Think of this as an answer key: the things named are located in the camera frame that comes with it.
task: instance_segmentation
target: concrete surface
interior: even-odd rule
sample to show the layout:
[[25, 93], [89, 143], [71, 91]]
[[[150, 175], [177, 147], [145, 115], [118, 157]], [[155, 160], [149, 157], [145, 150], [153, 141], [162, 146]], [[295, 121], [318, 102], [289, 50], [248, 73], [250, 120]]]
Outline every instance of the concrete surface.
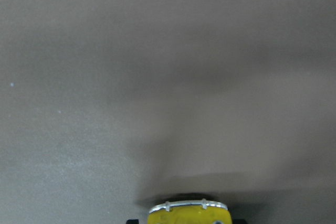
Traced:
[[0, 0], [0, 222], [209, 193], [335, 223], [336, 0]]

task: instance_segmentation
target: toy car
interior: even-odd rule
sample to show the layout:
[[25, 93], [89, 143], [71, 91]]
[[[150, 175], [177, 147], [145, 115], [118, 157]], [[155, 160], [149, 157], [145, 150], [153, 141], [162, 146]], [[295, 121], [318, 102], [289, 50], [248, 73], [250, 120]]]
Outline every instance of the toy car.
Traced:
[[[128, 220], [126, 224], [138, 224]], [[148, 224], [247, 224], [244, 220], [232, 221], [227, 206], [221, 202], [181, 200], [154, 206], [149, 211]]]

